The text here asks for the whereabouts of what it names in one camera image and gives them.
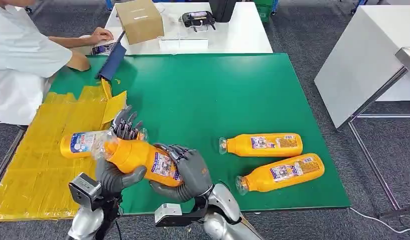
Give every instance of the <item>cardboard box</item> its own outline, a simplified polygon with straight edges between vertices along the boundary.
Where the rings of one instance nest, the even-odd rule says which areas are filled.
[[[128,1],[115,7],[130,45],[164,36],[162,17],[152,0]]]

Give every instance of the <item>product label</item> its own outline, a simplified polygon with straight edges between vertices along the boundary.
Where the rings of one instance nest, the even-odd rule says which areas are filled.
[[[253,149],[273,149],[275,144],[270,142],[264,136],[253,136],[250,138]]]
[[[71,137],[71,143],[69,148],[73,153],[89,152],[91,146],[97,138],[96,132],[78,132],[74,133]]]
[[[293,135],[285,135],[283,138],[277,138],[276,142],[280,148],[295,148],[298,146],[296,137]]]
[[[293,165],[281,165],[270,169],[274,181],[280,182],[303,174],[319,170],[318,164],[312,157],[296,161]]]
[[[155,161],[153,163],[152,172],[164,177],[171,177],[179,182],[182,181],[181,175],[171,159],[158,152],[155,152]]]

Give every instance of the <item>white shirt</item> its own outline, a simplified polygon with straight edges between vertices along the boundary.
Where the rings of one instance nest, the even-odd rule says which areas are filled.
[[[43,100],[46,79],[72,52],[42,35],[25,12],[0,7],[0,121],[29,125]]]

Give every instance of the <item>green mat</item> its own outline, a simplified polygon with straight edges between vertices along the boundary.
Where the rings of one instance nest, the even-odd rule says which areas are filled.
[[[87,72],[63,68],[50,91],[73,92],[96,85],[105,57],[90,57]],[[343,208],[350,202],[286,54],[179,54],[126,56],[112,80],[114,95],[128,90],[128,104],[149,130],[150,143],[198,149],[214,183],[225,183],[243,211]],[[303,153],[316,153],[325,165],[320,178],[240,196],[237,175],[279,161],[274,157],[220,155],[218,138],[239,134],[297,133]],[[156,194],[147,180],[123,192],[126,214],[153,213],[174,201]],[[193,201],[182,204],[190,211]]]

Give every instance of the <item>gray carpet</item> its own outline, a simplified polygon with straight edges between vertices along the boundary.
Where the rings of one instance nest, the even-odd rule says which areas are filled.
[[[42,33],[80,36],[104,26],[108,12],[103,0],[48,0],[33,6],[32,18]],[[305,95],[317,119],[340,178],[352,202],[362,213],[374,216],[391,209],[351,131],[337,132],[313,79],[350,20],[350,1],[280,0],[277,14],[265,24],[275,52],[288,53]],[[369,111],[410,113],[410,103],[377,103]],[[356,126],[379,163],[386,181],[403,206],[410,204],[410,120],[359,119]],[[16,134],[0,126],[0,160],[3,148]],[[394,239],[410,240],[410,232],[396,234],[373,220],[342,210],[308,210],[248,213],[246,217],[266,239]],[[410,227],[410,216],[388,223],[398,229]],[[209,239],[199,225],[154,228],[152,216],[127,216],[119,220],[123,239]],[[62,239],[68,220],[0,223],[1,239]],[[107,239],[118,239],[113,229]]]

